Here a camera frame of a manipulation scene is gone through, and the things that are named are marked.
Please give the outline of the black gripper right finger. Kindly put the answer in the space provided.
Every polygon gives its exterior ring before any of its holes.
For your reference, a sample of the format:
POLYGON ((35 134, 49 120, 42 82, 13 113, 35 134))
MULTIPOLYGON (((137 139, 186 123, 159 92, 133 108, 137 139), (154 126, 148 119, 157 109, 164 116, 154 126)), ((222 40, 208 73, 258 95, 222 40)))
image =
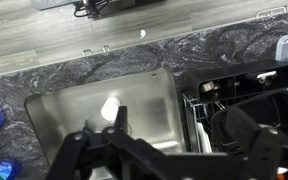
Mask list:
POLYGON ((247 159, 234 157, 240 174, 276 174, 280 167, 284 134, 274 128, 262 128, 238 107, 227 111, 225 129, 240 145, 247 159))

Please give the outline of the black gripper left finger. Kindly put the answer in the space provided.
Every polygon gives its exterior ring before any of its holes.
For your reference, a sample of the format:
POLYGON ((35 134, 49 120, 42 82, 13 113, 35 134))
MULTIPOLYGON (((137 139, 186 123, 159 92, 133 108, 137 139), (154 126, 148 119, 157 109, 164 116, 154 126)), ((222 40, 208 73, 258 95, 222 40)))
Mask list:
POLYGON ((128 111, 126 106, 120 106, 118 108, 114 129, 122 132, 128 131, 128 111))

